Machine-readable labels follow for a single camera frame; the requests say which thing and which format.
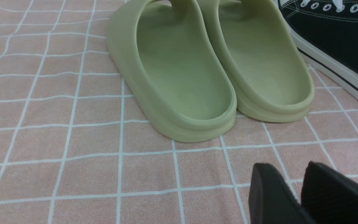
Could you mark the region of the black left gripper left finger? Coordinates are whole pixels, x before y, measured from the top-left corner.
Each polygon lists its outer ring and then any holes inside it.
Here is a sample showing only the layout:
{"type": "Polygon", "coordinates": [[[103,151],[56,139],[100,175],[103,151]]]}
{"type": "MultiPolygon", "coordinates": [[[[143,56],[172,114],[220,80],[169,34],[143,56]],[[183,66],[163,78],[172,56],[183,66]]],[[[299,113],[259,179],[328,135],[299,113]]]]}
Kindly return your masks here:
{"type": "Polygon", "coordinates": [[[315,224],[298,203],[278,170],[268,163],[253,165],[248,205],[252,224],[315,224]]]}

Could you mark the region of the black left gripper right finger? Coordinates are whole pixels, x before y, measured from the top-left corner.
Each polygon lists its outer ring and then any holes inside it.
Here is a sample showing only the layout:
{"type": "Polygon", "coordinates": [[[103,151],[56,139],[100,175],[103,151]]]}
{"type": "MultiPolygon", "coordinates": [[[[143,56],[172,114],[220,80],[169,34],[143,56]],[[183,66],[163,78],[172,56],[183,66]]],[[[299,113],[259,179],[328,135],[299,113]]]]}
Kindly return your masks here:
{"type": "Polygon", "coordinates": [[[358,183],[323,163],[310,161],[301,205],[317,224],[358,224],[358,183]]]}

